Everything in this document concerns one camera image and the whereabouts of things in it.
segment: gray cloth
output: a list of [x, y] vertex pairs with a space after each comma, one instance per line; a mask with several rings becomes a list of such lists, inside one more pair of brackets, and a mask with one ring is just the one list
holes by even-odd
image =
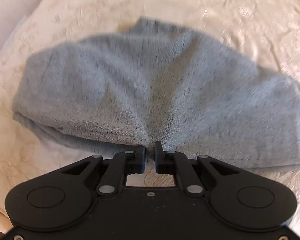
[[151, 152], [161, 140], [241, 167], [300, 164], [296, 81], [149, 19], [31, 56], [13, 111], [71, 147], [76, 136]]

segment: gray fabric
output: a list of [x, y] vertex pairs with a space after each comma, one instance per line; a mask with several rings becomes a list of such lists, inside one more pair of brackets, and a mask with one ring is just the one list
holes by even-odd
[[31, 56], [13, 111], [71, 147], [76, 136], [151, 152], [161, 140], [241, 167], [300, 164], [296, 81], [205, 34], [148, 19]]

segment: screw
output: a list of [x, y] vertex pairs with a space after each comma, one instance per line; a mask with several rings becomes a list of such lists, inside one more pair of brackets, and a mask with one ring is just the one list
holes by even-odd
[[155, 195], [155, 193], [152, 192], [152, 191], [149, 191], [149, 192], [147, 193], [147, 196], [148, 196], [148, 197], [154, 197], [154, 195]]
[[22, 236], [16, 235], [13, 237], [13, 240], [24, 240]]
[[201, 193], [203, 191], [203, 188], [199, 185], [190, 185], [187, 187], [187, 191], [190, 193]]
[[104, 194], [109, 194], [114, 192], [115, 188], [111, 185], [103, 185], [99, 188], [99, 191]]

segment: speckled gray fabric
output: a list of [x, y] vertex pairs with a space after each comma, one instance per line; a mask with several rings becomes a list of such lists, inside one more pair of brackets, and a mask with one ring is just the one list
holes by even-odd
[[71, 147], [73, 136], [150, 151], [161, 140], [241, 167], [300, 164], [296, 81], [149, 19], [31, 56], [13, 111]]

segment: metal rivet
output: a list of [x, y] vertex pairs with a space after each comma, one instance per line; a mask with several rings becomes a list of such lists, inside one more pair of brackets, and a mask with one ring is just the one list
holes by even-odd
[[22, 236], [16, 235], [13, 237], [13, 240], [23, 240]]
[[199, 185], [190, 185], [187, 187], [187, 191], [190, 193], [201, 193], [203, 188]]
[[147, 192], [148, 197], [154, 197], [155, 193], [152, 191]]
[[114, 187], [112, 187], [111, 185], [103, 185], [99, 188], [99, 191], [104, 194], [112, 193], [114, 192], [114, 190]]

